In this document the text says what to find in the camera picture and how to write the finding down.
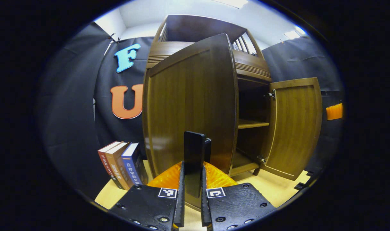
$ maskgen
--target blue letter f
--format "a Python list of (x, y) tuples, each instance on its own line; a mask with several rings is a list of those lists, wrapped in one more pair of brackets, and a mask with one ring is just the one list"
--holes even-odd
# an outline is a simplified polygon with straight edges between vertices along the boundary
[(118, 73), (132, 67), (134, 63), (130, 62), (129, 58), (132, 60), (135, 59), (137, 57), (137, 52), (134, 49), (138, 50), (139, 48), (141, 48), (141, 45), (136, 43), (115, 53), (115, 56), (118, 58)]

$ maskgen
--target book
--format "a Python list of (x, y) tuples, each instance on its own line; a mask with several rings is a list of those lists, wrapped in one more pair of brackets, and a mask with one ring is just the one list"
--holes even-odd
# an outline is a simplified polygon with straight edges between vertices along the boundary
[(115, 146), (114, 148), (109, 149), (105, 152), (108, 162), (110, 164), (111, 169), (113, 170), (113, 173), (115, 177), (118, 179), (119, 183), (122, 185), (124, 190), (128, 190), (130, 187), (132, 187), (134, 184), (129, 179), (126, 170), (123, 166), (121, 155), (125, 151), (125, 149), (128, 147), (129, 142), (122, 142), (119, 145)]
[(111, 148), (114, 148), (115, 146), (119, 145), (120, 143), (121, 142), (117, 142), (117, 141), (110, 143), (109, 145), (99, 149), (98, 155), (99, 155), (99, 158), (101, 159), (102, 164), (105, 167), (105, 170), (107, 171), (108, 175), (110, 175), (111, 179), (114, 181), (116, 186), (120, 189), (123, 189), (122, 185), (119, 183), (119, 181), (115, 177), (115, 174), (113, 173), (113, 170), (111, 169), (111, 166), (108, 163), (107, 156), (105, 154), (106, 151), (108, 151)]
[(121, 157), (132, 182), (134, 184), (148, 184), (148, 174), (145, 171), (138, 143), (131, 143)]

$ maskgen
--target ceiling light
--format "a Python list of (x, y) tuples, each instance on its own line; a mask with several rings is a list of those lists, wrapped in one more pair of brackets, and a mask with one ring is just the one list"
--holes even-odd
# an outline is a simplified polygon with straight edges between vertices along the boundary
[(245, 5), (248, 2), (248, 0), (211, 0), (211, 1), (223, 3), (238, 9), (242, 8), (243, 5)]
[(296, 31), (291, 31), (291, 32), (287, 32), (285, 33), (285, 36), (288, 37), (289, 39), (295, 39), (295, 38), (299, 38), (300, 35), (298, 35), (298, 33)]
[(295, 29), (296, 29), (301, 35), (306, 34), (306, 32), (305, 32), (302, 28), (300, 28), (299, 26), (295, 26)]

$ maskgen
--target white ceiling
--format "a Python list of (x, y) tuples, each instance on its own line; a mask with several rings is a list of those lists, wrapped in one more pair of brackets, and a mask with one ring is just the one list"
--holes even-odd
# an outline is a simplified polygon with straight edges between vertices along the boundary
[(260, 2), (249, 0), (237, 9), (211, 0), (134, 0), (120, 6), (126, 28), (160, 23), (168, 14), (192, 14), (221, 19), (248, 28), (269, 46), (285, 41), (295, 25)]

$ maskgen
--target wooden cabinet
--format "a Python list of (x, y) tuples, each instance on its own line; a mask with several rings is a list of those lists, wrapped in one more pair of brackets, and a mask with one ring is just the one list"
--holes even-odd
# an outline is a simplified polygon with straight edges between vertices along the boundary
[(296, 179), (320, 132), (317, 78), (271, 83), (258, 47), (253, 56), (231, 46), (245, 28), (195, 21), (221, 25), (214, 34), (192, 17), (168, 16), (148, 57), (142, 124), (153, 177), (183, 160), (183, 133), (193, 131), (212, 140), (210, 163), (230, 176), (264, 169)]

